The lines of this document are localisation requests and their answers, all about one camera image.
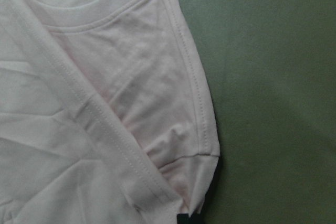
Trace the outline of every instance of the cloth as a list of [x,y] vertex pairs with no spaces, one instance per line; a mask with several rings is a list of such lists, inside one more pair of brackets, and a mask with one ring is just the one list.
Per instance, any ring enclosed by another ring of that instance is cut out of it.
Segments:
[[0,0],[0,222],[199,213],[219,157],[178,0]]

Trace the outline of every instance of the green background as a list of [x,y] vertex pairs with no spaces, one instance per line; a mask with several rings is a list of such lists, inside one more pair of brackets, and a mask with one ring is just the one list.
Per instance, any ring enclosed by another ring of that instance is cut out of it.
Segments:
[[336,0],[180,5],[221,144],[206,223],[336,223]]

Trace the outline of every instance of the round neckline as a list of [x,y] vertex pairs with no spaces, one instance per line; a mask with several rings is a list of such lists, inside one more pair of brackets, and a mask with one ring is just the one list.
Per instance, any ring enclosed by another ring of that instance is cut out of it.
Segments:
[[74,7],[57,7],[38,0],[24,0],[40,22],[50,28],[83,28],[110,16],[131,0],[93,0]]

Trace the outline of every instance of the garment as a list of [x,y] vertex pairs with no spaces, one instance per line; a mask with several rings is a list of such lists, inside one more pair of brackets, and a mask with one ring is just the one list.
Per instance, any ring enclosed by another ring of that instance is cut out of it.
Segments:
[[178,0],[0,0],[0,223],[174,224],[218,157]]

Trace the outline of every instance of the green tabletop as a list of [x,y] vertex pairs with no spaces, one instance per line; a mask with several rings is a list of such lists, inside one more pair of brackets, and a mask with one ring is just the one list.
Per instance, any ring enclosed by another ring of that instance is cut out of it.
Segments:
[[180,5],[221,144],[206,223],[336,223],[336,0]]

